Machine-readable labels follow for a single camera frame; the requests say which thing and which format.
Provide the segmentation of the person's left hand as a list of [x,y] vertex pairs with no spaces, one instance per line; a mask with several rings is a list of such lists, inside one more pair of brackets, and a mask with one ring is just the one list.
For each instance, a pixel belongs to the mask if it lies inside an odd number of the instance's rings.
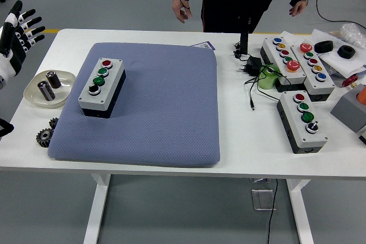
[[307,5],[307,0],[298,1],[294,6],[290,8],[289,15],[292,17],[300,15],[306,9]]

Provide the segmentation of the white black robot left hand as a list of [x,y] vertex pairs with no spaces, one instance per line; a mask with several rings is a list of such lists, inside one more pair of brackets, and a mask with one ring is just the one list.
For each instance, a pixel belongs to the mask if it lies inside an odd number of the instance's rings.
[[41,17],[26,21],[35,14],[35,9],[25,13],[21,10],[22,1],[18,0],[1,27],[1,88],[20,72],[29,49],[45,38],[42,34],[44,26],[31,28],[42,20]]

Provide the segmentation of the person's right hand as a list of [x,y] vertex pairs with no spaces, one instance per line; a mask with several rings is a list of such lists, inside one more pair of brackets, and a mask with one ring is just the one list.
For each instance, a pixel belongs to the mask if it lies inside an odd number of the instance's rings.
[[192,17],[189,1],[187,0],[172,0],[172,10],[181,23],[185,23]]

